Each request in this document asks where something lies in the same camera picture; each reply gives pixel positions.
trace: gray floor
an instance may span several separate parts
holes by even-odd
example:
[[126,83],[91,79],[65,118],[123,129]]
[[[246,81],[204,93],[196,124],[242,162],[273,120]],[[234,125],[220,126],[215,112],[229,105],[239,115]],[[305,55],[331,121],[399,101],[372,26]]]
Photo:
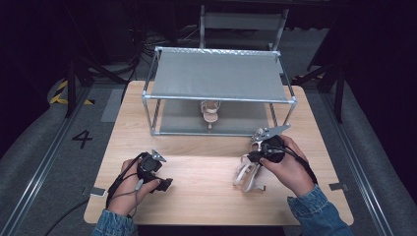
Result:
[[[307,74],[307,65],[326,33],[326,30],[315,29],[295,29],[284,32],[279,50],[289,78]],[[236,36],[238,41],[229,39]],[[268,43],[265,40],[268,36],[262,33],[242,36],[237,33],[222,32],[212,33],[208,37],[212,39],[214,45],[226,45],[224,47],[228,47],[229,43],[239,44],[238,47],[256,45],[264,48]],[[192,42],[183,46],[193,47],[194,45]],[[137,72],[138,79],[143,79],[148,73],[148,64],[142,61]],[[360,185],[350,168],[348,153],[333,125],[331,115],[327,112],[324,96],[315,89],[316,83],[316,81],[310,81],[304,84],[303,88],[340,182],[346,184],[349,189],[345,195],[355,218],[351,228],[355,235],[380,235],[382,233],[376,226],[378,224],[369,212]],[[58,84],[51,89],[49,98]],[[83,190],[92,187],[94,183],[111,135],[114,114],[117,112],[123,88],[106,79],[100,79],[89,90],[88,98],[94,99],[95,104],[82,105],[74,117],[62,145],[56,151],[50,171],[44,182],[38,183],[38,192],[33,193],[34,200],[26,203],[26,210],[21,212],[22,220],[14,220],[15,235],[43,235],[62,214],[88,198],[83,195]],[[50,109],[19,137],[0,160],[0,178],[2,179],[0,184],[0,225],[2,227],[0,229],[4,228],[3,225],[8,222],[26,187],[31,185],[30,179],[35,174],[37,166],[48,152],[61,124],[66,122],[65,112],[65,105],[51,104]],[[398,180],[348,85],[345,88],[342,115],[343,125],[341,126],[346,131],[360,160],[392,234],[416,235],[417,207]],[[89,137],[92,140],[87,141],[84,148],[81,148],[82,142],[73,141],[72,138],[84,130],[89,131]],[[90,235],[93,225],[84,222],[85,208],[86,205],[83,205],[66,216],[50,235]],[[246,233],[239,235],[273,235],[274,230],[273,228],[260,228],[257,231],[246,230]],[[299,235],[300,233],[298,226],[284,227],[284,230],[285,235]],[[219,235],[219,233],[211,231],[210,235]]]

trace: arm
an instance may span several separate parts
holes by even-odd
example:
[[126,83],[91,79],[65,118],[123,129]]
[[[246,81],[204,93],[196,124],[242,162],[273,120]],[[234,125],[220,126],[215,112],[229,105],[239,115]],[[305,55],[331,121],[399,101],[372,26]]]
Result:
[[[126,160],[123,162],[122,171],[127,168],[131,161]],[[108,208],[101,213],[92,235],[128,236],[132,234],[135,227],[133,219],[128,217],[129,212],[136,209],[147,193],[159,185],[159,180],[152,180],[144,184],[139,191],[135,191],[135,187],[139,183],[139,178],[136,174],[139,162],[141,162],[140,159],[126,172],[125,180],[117,188]]]
[[[281,136],[284,144],[307,161],[305,154],[294,141]],[[273,163],[261,158],[261,164],[290,189],[297,198],[288,198],[294,216],[300,221],[303,236],[308,235],[353,235],[338,214],[336,207],[315,185],[304,167],[293,156],[286,154],[281,162]]]

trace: wooden tabletop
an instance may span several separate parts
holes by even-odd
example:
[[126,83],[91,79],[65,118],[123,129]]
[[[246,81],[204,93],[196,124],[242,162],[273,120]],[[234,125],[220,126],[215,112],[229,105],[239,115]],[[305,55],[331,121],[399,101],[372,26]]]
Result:
[[[160,178],[173,178],[166,192],[148,194],[139,205],[134,220],[149,225],[298,225],[286,201],[294,194],[262,168],[257,184],[265,191],[242,193],[233,186],[240,156],[248,153],[250,138],[208,136],[151,136],[142,103],[144,82],[130,82],[119,111],[95,187],[108,189],[120,173],[124,160],[155,148],[167,158],[156,172]],[[291,137],[307,155],[320,187],[348,224],[353,216],[338,183],[323,138],[304,91],[293,87],[298,104],[289,120]],[[275,105],[278,120],[288,107]],[[91,197],[85,221],[97,223],[105,198]]]

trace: sleeve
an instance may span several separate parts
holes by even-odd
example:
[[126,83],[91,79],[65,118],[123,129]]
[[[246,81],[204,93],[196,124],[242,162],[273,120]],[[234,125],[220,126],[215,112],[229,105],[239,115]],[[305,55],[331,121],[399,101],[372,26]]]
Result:
[[288,197],[288,204],[300,221],[303,236],[353,235],[349,226],[340,219],[336,207],[328,201],[318,185],[304,196]]
[[104,209],[92,232],[92,236],[129,236],[134,229],[132,218]]

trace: blue denim cuff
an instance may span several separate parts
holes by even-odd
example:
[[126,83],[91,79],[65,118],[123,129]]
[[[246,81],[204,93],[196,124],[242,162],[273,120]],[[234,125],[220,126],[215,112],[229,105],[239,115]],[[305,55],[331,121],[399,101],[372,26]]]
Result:
[[310,193],[298,198],[288,197],[287,201],[297,218],[315,213],[328,204],[328,198],[318,185]]
[[134,229],[132,218],[104,209],[92,235],[131,235]]

